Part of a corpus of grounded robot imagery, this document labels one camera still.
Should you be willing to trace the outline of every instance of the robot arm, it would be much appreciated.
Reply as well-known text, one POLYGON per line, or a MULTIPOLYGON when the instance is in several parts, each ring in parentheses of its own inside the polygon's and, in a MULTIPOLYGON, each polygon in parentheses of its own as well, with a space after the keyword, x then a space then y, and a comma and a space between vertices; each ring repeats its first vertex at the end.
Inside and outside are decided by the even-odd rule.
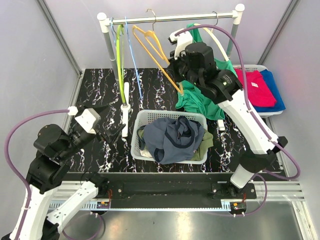
POLYGON ((170 53, 168 66, 174 79, 177 82, 187 80, 195 84, 204 96, 232 118, 249 143, 250 149, 240 157, 240 164, 230 179, 233 186, 242 189, 254 174, 276 159, 279 149, 272 142, 284 147, 288 141, 273 133, 252 105, 251 110, 248 109, 242 84, 230 70, 217 69, 211 47, 204 42, 192 43, 192 36, 188 31, 178 36, 175 33, 169 36, 169 41, 177 44, 177 47, 170 53))
POLYGON ((69 134, 58 125, 44 126, 34 142, 37 149, 36 158, 31 162, 26 180, 31 189, 31 201, 25 218, 22 208, 18 222, 11 234, 2 240, 58 240, 60 233, 72 217, 92 198, 105 196, 108 190, 108 179, 98 173, 92 173, 63 205, 47 214, 50 202, 70 169, 70 159, 94 138, 113 142, 125 127, 121 125, 115 133, 106 130, 99 132, 97 124, 101 120, 100 112, 109 106, 88 108, 83 103, 69 108, 69 115, 75 116, 76 124, 69 134), (22 222, 19 236, 18 229, 22 222))

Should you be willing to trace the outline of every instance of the grey wall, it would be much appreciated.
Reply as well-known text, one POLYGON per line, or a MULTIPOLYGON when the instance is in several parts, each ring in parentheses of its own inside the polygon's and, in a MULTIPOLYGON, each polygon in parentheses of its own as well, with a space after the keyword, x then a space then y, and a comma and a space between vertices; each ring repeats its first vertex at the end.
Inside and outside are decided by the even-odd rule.
MULTIPOLYGON (((23 204, 23 184, 3 154, 9 130, 24 118, 68 107, 77 76, 35 0, 1 0, 0 5, 0 237, 11 232, 23 204)), ((65 115, 27 123, 13 136, 11 159, 24 176, 35 157, 40 128, 62 124, 65 115)))
MULTIPOLYGON (((236 39, 241 47, 244 62, 255 64, 258 62, 290 0, 46 0, 46 2, 79 66, 85 69, 111 67, 107 47, 97 20, 99 12, 104 12, 108 17, 114 18, 152 16, 151 12, 145 12, 148 8, 153 9, 157 16, 201 14, 212 11, 231 12, 237 4, 242 3, 245 5, 245 11, 236 39)), ((232 19, 220 19, 218 26, 230 31, 232 21, 232 19)), ((198 23, 207 24, 214 24, 215 22, 216 20, 198 21, 198 23)), ((190 22, 177 21, 155 24, 155 33, 167 56, 174 49, 168 41, 169 34, 177 29, 185 28, 187 23, 190 22)), ((144 30, 151 30, 152 24, 140 24, 139 27, 144 30)), ((129 29, 138 67, 156 67, 132 35, 132 26, 129 29)), ((203 40, 214 46, 208 34, 205 31, 201 32, 203 40)), ((227 49, 228 38, 219 33, 216 36, 227 49)), ((214 50, 215 54, 219 52, 217 48, 214 48, 214 50)), ((125 56, 125 67, 133 68, 128 47, 125 56)), ((217 57, 222 59, 220 53, 217 54, 217 57)), ((239 63, 236 51, 233 51, 231 60, 234 64, 239 63)))
MULTIPOLYGON (((299 178, 314 226, 319 218, 319 38, 320 1, 305 0, 297 6, 265 65, 273 72, 287 109, 271 118, 276 133, 286 136, 286 149, 301 167, 299 178)), ((290 164, 292 175, 296 173, 290 164)))

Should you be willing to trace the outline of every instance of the white plastic basket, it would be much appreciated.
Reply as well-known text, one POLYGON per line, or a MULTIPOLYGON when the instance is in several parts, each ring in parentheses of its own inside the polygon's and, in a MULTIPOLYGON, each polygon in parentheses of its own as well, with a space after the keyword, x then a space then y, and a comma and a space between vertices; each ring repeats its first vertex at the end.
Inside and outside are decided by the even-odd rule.
MULTIPOLYGON (((233 65, 234 69, 241 69, 241 65, 233 65)), ((253 72, 255 70, 258 70, 259 72, 263 71, 263 70, 268 70, 267 67, 263 66, 263 65, 255 65, 255 64, 245 64, 244 65, 244 69, 246 72, 253 72)), ((258 112, 258 114, 260 115, 260 117, 262 118, 268 118, 272 115, 278 115, 278 114, 282 114, 283 111, 272 111, 272 112, 258 112)))
MULTIPOLYGON (((139 140, 137 136, 137 130, 143 126, 152 123, 158 118, 172 118, 178 119, 180 116, 185 116, 189 120, 199 122, 205 130, 208 129, 207 119, 200 113, 182 112, 182 111, 162 111, 162 110, 142 110, 135 119, 132 140, 131 140, 131 155, 134 159, 155 161, 152 157, 141 156, 139 149, 139 140)), ((207 160, 208 150, 205 152, 201 161, 180 161, 178 164, 203 164, 207 160)))

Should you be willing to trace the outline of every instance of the blue hanger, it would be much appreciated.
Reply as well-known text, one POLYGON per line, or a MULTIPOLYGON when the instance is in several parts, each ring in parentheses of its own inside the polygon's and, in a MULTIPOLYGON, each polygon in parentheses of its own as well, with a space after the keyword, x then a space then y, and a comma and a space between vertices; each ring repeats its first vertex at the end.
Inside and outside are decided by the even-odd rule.
POLYGON ((117 46, 117 43, 116 43, 116 31, 114 29, 113 20, 114 20, 114 18, 111 17, 111 19, 110 19, 110 21, 111 21, 110 27, 111 27, 111 33, 112 33, 112 36, 113 36, 113 40, 114 40, 114 45, 117 46))
POLYGON ((142 92, 141 92, 139 72, 138 72, 138 69, 137 69, 137 66, 136 66, 136 61, 135 61, 135 57, 134 57, 134 51, 133 51, 133 49, 132 49, 131 42, 130 42, 130 37, 129 37, 127 17, 124 17, 124 18, 125 18, 125 31, 126 31, 126 34, 127 34, 127 37, 128 37, 130 52, 131 52, 132 61, 133 61, 133 64, 134 64, 136 81, 138 82, 140 99, 143 100, 143 95, 142 95, 142 92))

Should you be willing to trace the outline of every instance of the red cloth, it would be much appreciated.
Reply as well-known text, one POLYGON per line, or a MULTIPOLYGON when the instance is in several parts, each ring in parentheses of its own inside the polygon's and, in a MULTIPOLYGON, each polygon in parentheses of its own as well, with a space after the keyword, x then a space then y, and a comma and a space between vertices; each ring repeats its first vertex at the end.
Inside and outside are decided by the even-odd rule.
MULTIPOLYGON (((241 69, 235 69, 238 79, 244 85, 244 77, 241 69)), ((246 71, 246 80, 248 86, 248 97, 253 106, 256 107, 274 107, 277 100, 271 93, 263 76, 257 70, 246 71)))

